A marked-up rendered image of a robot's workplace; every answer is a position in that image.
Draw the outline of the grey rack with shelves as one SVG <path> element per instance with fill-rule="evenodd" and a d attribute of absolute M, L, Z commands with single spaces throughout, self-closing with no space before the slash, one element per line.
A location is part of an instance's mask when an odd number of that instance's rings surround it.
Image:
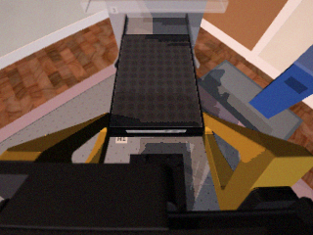
<path fill-rule="evenodd" d="M 203 13 L 109 13 L 117 47 L 122 34 L 189 34 L 194 52 Z M 193 46 L 194 43 L 194 46 Z"/>

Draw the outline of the white microplate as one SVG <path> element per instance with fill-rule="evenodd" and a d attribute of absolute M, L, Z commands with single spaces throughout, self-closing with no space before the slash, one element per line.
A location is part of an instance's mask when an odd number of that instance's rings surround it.
<path fill-rule="evenodd" d="M 228 0 L 81 0 L 85 14 L 225 13 Z"/>

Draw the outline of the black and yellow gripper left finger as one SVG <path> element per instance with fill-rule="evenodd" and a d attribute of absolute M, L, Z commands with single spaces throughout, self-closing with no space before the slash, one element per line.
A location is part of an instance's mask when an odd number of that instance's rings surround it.
<path fill-rule="evenodd" d="M 72 163 L 73 152 L 99 133 L 86 163 L 105 161 L 110 142 L 110 113 L 104 113 L 80 124 L 8 148 L 0 161 L 36 161 L 37 163 Z"/>

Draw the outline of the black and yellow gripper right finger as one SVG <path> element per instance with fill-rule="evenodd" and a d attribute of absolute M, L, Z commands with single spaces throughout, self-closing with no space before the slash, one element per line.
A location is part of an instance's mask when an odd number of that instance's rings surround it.
<path fill-rule="evenodd" d="M 219 208 L 236 210 L 258 188 L 292 187 L 313 167 L 313 155 L 303 146 L 202 112 L 205 148 Z M 239 151 L 235 171 L 221 153 L 212 133 Z"/>

